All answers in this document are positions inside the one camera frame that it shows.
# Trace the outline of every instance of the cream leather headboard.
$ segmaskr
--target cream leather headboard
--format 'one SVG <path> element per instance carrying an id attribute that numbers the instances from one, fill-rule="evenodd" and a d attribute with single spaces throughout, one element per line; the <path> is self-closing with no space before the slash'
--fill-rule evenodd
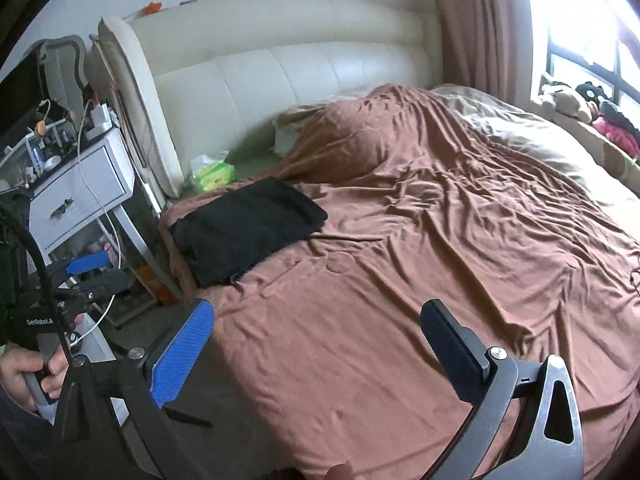
<path id="1" fill-rule="evenodd" d="M 358 0 L 200 0 L 98 27 L 138 143 L 169 196 L 192 158 L 242 164 L 295 104 L 362 87 L 442 82 L 435 15 Z"/>

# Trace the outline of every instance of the bolt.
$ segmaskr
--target bolt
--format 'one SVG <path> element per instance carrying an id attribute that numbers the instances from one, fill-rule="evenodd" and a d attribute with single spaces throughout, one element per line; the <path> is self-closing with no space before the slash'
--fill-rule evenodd
<path id="1" fill-rule="evenodd" d="M 494 359 L 498 359 L 498 361 L 502 361 L 507 358 L 507 351 L 499 346 L 491 348 L 491 350 L 489 350 L 489 354 L 491 354 L 491 357 Z"/>
<path id="2" fill-rule="evenodd" d="M 129 359 L 138 360 L 145 356 L 145 349 L 142 346 L 134 346 L 129 350 Z"/>
<path id="3" fill-rule="evenodd" d="M 79 368 L 86 362 L 86 355 L 78 354 L 77 356 L 71 359 L 71 365 L 73 368 Z"/>
<path id="4" fill-rule="evenodd" d="M 553 366 L 554 368 L 564 368 L 564 359 L 562 359 L 559 355 L 551 354 L 548 358 L 549 366 Z"/>

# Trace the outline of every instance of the floor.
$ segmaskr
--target floor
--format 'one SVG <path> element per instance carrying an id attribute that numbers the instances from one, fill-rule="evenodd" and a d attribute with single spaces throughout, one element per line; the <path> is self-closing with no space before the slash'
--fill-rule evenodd
<path id="1" fill-rule="evenodd" d="M 111 336 L 124 348 L 148 346 L 172 321 L 170 307 L 155 307 Z M 209 429 L 172 422 L 189 457 L 212 480 L 255 480 L 290 464 L 282 447 L 232 381 L 212 343 L 200 354 L 178 399 L 168 406 L 213 424 Z M 139 465 L 154 473 L 155 468 L 132 425 L 126 424 L 125 433 Z"/>

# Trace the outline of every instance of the wrinkled blanket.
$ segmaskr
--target wrinkled blanket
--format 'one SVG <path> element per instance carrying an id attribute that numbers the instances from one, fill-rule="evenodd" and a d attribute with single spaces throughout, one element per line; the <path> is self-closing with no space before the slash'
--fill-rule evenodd
<path id="1" fill-rule="evenodd" d="M 327 105 L 268 174 L 328 221 L 237 285 L 196 290 L 166 231 L 225 190 L 177 204 L 161 230 L 187 296 L 216 307 L 235 379 L 306 476 L 350 460 L 366 479 L 419 478 L 455 434 L 469 406 L 420 332 L 431 298 L 488 346 L 565 359 L 596 476 L 639 409 L 640 246 L 578 186 L 397 86 Z"/>

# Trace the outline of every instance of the pink curtain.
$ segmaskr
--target pink curtain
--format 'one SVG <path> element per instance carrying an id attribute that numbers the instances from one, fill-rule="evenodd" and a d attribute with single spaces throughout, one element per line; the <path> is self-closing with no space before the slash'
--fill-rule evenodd
<path id="1" fill-rule="evenodd" d="M 445 81 L 513 102 L 514 15 L 508 0 L 436 0 L 443 33 Z"/>

